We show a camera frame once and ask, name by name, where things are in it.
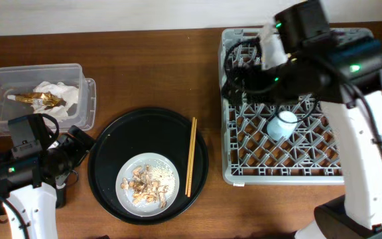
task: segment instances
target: wooden table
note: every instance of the wooden table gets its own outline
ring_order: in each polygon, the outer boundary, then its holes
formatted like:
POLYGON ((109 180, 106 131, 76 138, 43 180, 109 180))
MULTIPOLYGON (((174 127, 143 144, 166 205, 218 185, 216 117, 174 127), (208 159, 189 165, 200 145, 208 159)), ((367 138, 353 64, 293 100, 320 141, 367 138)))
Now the wooden table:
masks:
MULTIPOLYGON (((368 27, 382 40, 382 23, 368 27)), ((119 221, 98 204, 87 179, 68 189, 67 205, 56 211, 60 238, 246 238, 292 232, 306 226, 315 206, 344 194, 343 186, 233 187, 222 178, 218 47, 223 29, 78 33, 0 37, 0 67, 77 62, 97 84, 97 114, 88 133, 96 138, 125 112, 144 106, 198 118, 210 156, 210 170, 198 200, 183 214, 154 226, 119 221)), ((0 138, 0 151, 11 148, 0 138)), ((0 238, 10 238, 0 224, 0 238)))

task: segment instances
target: black tray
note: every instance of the black tray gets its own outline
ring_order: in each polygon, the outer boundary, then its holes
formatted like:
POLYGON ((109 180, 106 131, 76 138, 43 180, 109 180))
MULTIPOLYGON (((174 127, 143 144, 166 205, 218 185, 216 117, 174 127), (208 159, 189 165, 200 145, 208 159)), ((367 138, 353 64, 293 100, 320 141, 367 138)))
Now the black tray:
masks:
POLYGON ((197 131, 191 197, 185 195, 191 122, 161 108, 143 108, 117 118, 99 135, 88 162, 88 179, 100 205, 118 219, 131 224, 158 224, 178 216, 197 199, 206 182, 209 160, 206 144, 197 131), (141 153, 158 153, 178 170, 178 196, 164 212, 149 217, 127 212, 117 200, 115 182, 123 164, 141 153))

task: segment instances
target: plate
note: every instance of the plate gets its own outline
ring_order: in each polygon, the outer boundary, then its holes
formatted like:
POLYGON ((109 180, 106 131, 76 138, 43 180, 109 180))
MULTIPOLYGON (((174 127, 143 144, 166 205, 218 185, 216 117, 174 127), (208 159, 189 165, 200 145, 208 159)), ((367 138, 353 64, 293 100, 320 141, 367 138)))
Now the plate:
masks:
POLYGON ((191 121, 162 108, 142 108, 112 121, 98 136, 88 160, 88 181, 98 203, 114 217, 131 224, 166 222, 186 211, 206 183, 209 157, 197 130, 191 197, 185 195, 191 121), (122 206, 116 195, 116 178, 132 157, 157 153, 169 159, 179 176, 179 193, 172 204, 154 216, 137 216, 122 206))
POLYGON ((166 157, 157 153, 142 153, 134 156, 122 166, 117 175, 115 187, 117 199, 119 199, 120 204, 124 209, 128 210, 128 212, 137 216, 154 216, 165 211, 172 205, 179 191, 179 175, 176 167, 166 157), (166 193, 166 206, 164 208, 160 208, 160 201, 147 203, 145 200, 142 200, 135 205, 132 203, 134 200, 132 197, 133 189, 125 190, 121 188, 123 178, 126 178, 128 182, 132 181, 132 170, 136 169, 138 166, 141 166, 144 169, 145 165, 150 166, 150 170, 155 167, 162 167, 172 171, 175 184, 174 187, 168 189, 168 192, 166 193))

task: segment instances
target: chopsticks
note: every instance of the chopsticks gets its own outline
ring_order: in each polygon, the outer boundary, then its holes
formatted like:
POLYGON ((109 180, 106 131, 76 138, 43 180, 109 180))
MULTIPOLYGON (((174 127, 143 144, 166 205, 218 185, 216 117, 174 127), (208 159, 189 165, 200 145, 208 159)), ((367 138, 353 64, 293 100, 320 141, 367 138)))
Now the chopsticks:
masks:
POLYGON ((186 170, 185 195, 191 197, 192 168, 194 166, 194 150, 196 148, 197 119, 192 118, 190 151, 188 152, 188 169, 186 170))

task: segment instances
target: transparent container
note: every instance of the transparent container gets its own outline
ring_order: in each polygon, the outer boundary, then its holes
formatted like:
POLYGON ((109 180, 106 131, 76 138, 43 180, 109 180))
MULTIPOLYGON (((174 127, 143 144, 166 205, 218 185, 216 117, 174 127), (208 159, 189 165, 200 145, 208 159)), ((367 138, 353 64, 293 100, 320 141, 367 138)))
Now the transparent container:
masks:
POLYGON ((0 68, 0 136, 9 135, 8 120, 33 114, 30 104, 9 100, 7 96, 30 93, 43 81, 79 88, 78 103, 68 110, 69 116, 57 118, 61 132, 72 125, 84 131, 94 126, 96 85, 94 80, 85 78, 79 64, 6 67, 0 68))

